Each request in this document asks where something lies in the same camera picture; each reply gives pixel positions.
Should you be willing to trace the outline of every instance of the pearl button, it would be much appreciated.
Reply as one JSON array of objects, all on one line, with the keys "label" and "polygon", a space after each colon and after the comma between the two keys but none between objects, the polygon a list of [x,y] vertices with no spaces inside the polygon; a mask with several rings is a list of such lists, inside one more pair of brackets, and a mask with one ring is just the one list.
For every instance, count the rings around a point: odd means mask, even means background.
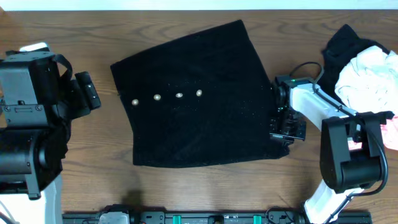
[{"label": "pearl button", "polygon": [[161,96],[159,94],[155,94],[154,99],[159,101],[161,99]]},{"label": "pearl button", "polygon": [[138,105],[138,100],[137,100],[137,99],[133,99],[133,100],[131,101],[131,104],[132,104],[133,106],[137,106],[137,105]]},{"label": "pearl button", "polygon": [[198,90],[198,91],[197,91],[197,96],[201,96],[201,94],[202,94],[202,91],[201,91],[201,90]]}]

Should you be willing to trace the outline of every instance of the folded black fabric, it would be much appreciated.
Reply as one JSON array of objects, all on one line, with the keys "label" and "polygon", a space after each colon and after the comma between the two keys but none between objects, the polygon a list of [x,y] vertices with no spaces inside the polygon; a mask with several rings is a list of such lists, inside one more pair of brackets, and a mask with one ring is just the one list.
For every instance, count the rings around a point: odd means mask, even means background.
[{"label": "folded black fabric", "polygon": [[289,153],[269,138],[271,86],[242,21],[153,47],[111,70],[134,133],[134,165],[208,166]]},{"label": "folded black fabric", "polygon": [[322,51],[325,60],[325,73],[318,81],[321,89],[342,103],[335,93],[340,72],[357,54],[375,45],[380,47],[383,52],[389,53],[389,50],[376,41],[359,38],[349,25],[345,24],[341,27],[329,40],[326,49]]}]

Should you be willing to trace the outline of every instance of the crumpled white fabric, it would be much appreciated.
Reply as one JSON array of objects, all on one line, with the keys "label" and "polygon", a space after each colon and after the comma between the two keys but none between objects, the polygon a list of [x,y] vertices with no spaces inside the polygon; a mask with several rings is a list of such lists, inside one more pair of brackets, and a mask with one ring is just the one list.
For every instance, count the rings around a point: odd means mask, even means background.
[{"label": "crumpled white fabric", "polygon": [[398,55],[372,46],[340,72],[335,93],[358,112],[392,111],[396,116],[382,125],[384,145],[398,150]]}]

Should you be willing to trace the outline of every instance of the wooden tabletop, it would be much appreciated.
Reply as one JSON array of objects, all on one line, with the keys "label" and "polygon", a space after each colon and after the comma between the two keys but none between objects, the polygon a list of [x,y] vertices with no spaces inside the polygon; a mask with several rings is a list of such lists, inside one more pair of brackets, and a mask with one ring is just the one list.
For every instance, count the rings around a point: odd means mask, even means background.
[{"label": "wooden tabletop", "polygon": [[[278,160],[189,169],[132,164],[132,130],[109,66],[155,45],[242,19],[269,78],[299,63],[323,62],[321,49],[343,25],[398,50],[397,11],[98,11],[2,12],[0,52],[47,42],[87,70],[102,108],[73,122],[63,160],[63,211],[93,211],[114,203],[167,210],[266,210],[298,207],[321,181],[320,132]],[[380,194],[355,198],[375,223],[398,223],[398,152],[387,150],[390,178]]]}]

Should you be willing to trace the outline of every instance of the green tape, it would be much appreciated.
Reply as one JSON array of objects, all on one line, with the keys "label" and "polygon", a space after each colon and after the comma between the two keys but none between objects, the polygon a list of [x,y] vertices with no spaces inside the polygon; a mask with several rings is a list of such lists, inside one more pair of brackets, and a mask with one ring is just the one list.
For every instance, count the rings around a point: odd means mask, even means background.
[{"label": "green tape", "polygon": [[181,224],[181,215],[173,215],[173,224]]},{"label": "green tape", "polygon": [[253,216],[253,224],[261,224],[261,216],[260,215]]}]

